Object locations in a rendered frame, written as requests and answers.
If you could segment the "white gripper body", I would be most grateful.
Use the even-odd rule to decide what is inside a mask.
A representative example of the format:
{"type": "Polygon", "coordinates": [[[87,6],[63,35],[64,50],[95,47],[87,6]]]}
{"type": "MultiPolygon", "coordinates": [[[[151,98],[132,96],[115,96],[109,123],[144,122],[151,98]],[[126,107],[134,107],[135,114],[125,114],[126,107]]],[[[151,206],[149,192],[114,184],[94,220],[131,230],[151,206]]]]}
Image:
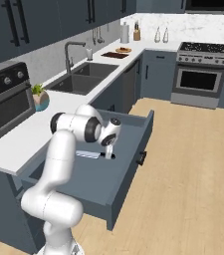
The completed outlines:
{"type": "Polygon", "coordinates": [[[113,146],[110,144],[110,145],[107,145],[106,146],[106,154],[105,154],[105,158],[106,159],[112,159],[112,152],[113,152],[113,146]]]}

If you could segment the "open grey-blue drawer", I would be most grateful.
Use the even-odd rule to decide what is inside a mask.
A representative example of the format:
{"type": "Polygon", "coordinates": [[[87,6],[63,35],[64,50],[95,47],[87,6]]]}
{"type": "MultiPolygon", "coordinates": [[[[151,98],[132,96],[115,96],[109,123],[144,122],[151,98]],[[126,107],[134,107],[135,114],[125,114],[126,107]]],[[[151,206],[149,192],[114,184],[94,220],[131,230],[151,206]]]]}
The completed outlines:
{"type": "MultiPolygon", "coordinates": [[[[153,114],[145,118],[110,112],[99,114],[105,124],[112,118],[121,123],[118,139],[113,145],[115,159],[76,155],[70,180],[56,190],[79,200],[84,207],[84,214],[104,219],[107,229],[112,230],[139,167],[136,163],[139,152],[145,151],[152,132],[153,114]]],[[[76,143],[76,150],[106,152],[98,142],[84,141],[76,143]]]]}

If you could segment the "dark brown cutting board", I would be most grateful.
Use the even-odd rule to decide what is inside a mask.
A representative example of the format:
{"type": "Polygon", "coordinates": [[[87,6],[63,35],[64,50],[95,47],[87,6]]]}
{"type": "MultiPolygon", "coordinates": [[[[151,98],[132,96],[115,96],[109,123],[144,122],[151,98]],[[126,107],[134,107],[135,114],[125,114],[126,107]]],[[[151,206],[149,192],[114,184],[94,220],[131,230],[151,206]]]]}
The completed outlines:
{"type": "Polygon", "coordinates": [[[116,53],[116,52],[107,52],[101,55],[102,57],[114,58],[114,59],[124,59],[128,57],[128,54],[116,53]]]}

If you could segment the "dark grey dishwasher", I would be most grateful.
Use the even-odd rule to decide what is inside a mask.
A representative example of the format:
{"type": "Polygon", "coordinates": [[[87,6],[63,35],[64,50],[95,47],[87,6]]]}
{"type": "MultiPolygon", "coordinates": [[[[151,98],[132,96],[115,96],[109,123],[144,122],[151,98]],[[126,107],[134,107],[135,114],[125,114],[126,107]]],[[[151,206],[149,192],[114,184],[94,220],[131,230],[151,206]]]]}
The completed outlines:
{"type": "Polygon", "coordinates": [[[135,84],[138,60],[134,61],[122,74],[122,109],[128,114],[135,103],[135,84]]]}

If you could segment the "dark grey double sink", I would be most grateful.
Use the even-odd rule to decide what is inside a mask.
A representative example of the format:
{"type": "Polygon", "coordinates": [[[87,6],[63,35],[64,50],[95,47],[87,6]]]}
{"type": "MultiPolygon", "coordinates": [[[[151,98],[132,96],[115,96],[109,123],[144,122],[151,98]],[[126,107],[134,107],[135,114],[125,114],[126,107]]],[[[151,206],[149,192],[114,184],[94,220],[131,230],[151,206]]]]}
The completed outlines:
{"type": "Polygon", "coordinates": [[[116,68],[117,65],[83,63],[69,75],[65,74],[47,85],[45,90],[85,96],[116,68]]]}

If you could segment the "green plant in pot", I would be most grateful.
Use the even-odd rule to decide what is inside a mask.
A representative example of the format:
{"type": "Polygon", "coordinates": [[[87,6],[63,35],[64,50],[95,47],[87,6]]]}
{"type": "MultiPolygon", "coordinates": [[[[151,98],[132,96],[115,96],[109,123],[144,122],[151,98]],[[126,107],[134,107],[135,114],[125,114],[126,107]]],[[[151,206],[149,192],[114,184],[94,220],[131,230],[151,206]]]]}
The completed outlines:
{"type": "Polygon", "coordinates": [[[50,102],[49,95],[44,90],[42,84],[36,84],[32,88],[32,95],[34,99],[34,104],[37,112],[44,111],[50,102]]]}

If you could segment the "grey-blue lower corner cupboard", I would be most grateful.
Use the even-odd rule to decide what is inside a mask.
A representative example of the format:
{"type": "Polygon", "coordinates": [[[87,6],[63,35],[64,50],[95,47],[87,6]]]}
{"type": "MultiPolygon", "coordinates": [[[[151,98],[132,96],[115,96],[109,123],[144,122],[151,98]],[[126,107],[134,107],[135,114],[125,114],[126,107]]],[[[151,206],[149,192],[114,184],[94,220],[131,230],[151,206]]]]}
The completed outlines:
{"type": "Polygon", "coordinates": [[[169,101],[176,53],[145,50],[142,56],[141,92],[143,98],[169,101]]]}

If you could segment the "dark grey tap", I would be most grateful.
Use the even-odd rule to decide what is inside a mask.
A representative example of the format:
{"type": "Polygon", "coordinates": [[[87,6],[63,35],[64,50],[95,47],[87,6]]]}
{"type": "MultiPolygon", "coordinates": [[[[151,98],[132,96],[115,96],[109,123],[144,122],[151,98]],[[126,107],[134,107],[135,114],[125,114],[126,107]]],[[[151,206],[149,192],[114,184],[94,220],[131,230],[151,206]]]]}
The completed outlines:
{"type": "Polygon", "coordinates": [[[86,46],[85,42],[75,42],[75,41],[69,41],[65,44],[64,50],[65,50],[65,62],[66,62],[66,70],[67,74],[70,74],[72,72],[72,67],[74,66],[73,58],[69,56],[69,46],[86,46]]]}

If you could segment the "black toaster oven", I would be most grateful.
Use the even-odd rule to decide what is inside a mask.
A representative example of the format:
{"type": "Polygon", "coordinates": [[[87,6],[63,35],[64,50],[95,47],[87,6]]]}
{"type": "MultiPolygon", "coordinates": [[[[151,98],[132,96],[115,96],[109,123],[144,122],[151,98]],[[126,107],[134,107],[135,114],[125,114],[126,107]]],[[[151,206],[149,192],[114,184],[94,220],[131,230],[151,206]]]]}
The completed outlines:
{"type": "Polygon", "coordinates": [[[27,65],[0,63],[0,138],[35,111],[27,65]]]}

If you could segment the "hanging kitchen utensils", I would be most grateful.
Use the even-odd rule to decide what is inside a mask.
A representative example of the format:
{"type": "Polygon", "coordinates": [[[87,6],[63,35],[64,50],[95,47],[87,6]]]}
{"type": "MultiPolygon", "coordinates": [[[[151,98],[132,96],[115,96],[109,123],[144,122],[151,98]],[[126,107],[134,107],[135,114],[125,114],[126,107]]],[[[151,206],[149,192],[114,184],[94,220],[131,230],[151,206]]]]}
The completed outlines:
{"type": "Polygon", "coordinates": [[[100,27],[97,27],[92,30],[92,37],[93,37],[93,43],[101,44],[105,41],[105,39],[102,37],[102,30],[100,27]]]}

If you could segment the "steel stove with oven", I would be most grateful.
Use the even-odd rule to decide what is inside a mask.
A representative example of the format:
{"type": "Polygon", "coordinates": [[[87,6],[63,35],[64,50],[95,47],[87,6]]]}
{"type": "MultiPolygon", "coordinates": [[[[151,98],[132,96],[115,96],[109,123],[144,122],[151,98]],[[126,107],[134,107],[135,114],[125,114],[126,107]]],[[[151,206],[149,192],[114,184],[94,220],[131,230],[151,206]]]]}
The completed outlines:
{"type": "Polygon", "coordinates": [[[180,44],[170,98],[174,104],[216,109],[223,83],[224,44],[180,44]]]}

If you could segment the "grey-blue cupboard under worktop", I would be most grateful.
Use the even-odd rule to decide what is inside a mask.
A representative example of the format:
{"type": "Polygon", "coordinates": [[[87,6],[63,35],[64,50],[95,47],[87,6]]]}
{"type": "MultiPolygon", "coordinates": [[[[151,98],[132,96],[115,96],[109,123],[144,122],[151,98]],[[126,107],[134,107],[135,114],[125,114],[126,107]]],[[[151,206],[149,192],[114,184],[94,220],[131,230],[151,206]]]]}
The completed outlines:
{"type": "Polygon", "coordinates": [[[44,222],[22,210],[23,193],[23,188],[15,188],[10,174],[0,172],[0,241],[33,254],[45,244],[44,222]]]}

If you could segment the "white paper towel roll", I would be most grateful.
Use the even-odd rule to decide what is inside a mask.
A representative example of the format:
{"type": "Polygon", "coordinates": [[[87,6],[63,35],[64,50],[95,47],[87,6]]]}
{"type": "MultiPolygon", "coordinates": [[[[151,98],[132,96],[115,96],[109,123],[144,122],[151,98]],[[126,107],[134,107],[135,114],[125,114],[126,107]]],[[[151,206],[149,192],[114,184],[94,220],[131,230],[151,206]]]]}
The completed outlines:
{"type": "Polygon", "coordinates": [[[120,26],[120,41],[123,44],[127,44],[129,42],[129,26],[126,23],[123,23],[120,26]]]}

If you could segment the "dark blue upper cupboards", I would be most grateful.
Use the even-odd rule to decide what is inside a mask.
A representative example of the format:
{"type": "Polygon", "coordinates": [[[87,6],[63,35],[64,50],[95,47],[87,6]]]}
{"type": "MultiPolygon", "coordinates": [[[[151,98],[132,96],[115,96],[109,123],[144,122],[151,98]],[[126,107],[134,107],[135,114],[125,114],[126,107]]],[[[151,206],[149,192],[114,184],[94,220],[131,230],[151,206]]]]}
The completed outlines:
{"type": "Polygon", "coordinates": [[[7,11],[0,0],[0,62],[59,42],[137,12],[182,13],[186,0],[95,0],[96,22],[89,24],[87,0],[21,0],[30,43],[23,36],[19,12],[10,0],[19,47],[13,39],[7,11]]]}

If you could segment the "black microwave oven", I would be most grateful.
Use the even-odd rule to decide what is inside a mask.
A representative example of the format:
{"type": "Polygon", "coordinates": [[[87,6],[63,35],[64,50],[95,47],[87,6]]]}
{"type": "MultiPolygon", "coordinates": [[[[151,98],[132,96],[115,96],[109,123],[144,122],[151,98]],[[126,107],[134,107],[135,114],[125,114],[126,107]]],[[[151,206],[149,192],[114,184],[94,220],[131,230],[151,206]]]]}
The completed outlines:
{"type": "Polygon", "coordinates": [[[224,14],[224,0],[186,0],[186,13],[224,14]]]}

